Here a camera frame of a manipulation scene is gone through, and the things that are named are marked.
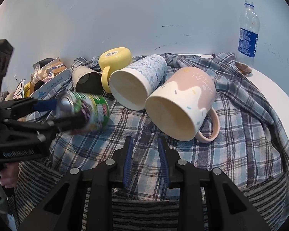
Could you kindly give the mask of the person's left hand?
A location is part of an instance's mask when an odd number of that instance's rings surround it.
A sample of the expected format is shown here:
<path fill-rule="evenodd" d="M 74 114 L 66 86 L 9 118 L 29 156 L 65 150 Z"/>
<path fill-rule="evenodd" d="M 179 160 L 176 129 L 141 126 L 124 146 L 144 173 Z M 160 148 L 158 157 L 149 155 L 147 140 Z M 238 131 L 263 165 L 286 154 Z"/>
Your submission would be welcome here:
<path fill-rule="evenodd" d="M 5 188 L 14 188 L 17 185 L 19 162 L 7 163 L 6 168 L 0 172 L 0 184 Z"/>

